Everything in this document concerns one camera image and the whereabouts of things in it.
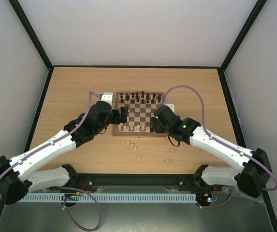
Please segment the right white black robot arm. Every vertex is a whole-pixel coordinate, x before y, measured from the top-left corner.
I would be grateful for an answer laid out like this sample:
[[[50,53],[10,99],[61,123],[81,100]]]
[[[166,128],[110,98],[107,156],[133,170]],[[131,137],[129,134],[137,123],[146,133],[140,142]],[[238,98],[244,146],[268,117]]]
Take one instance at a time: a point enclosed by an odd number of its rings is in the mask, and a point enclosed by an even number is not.
[[[163,105],[150,119],[151,132],[166,133],[168,139],[203,149],[229,164],[228,168],[207,166],[195,176],[195,186],[205,189],[211,185],[239,188],[257,198],[265,190],[272,170],[267,153],[235,145],[208,131],[192,118],[181,119],[171,107]]]

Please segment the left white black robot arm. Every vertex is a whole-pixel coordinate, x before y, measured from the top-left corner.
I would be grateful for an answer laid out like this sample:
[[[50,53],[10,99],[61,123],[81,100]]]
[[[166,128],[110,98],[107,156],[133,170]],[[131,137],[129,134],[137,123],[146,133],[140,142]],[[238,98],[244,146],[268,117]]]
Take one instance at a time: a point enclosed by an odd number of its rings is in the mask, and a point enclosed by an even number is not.
[[[0,199],[11,205],[34,190],[37,184],[43,188],[66,185],[69,174],[64,179],[57,172],[53,172],[55,178],[32,178],[32,175],[56,157],[93,140],[110,124],[125,123],[128,110],[127,106],[115,110],[110,103],[97,101],[41,145],[10,159],[0,156]]]

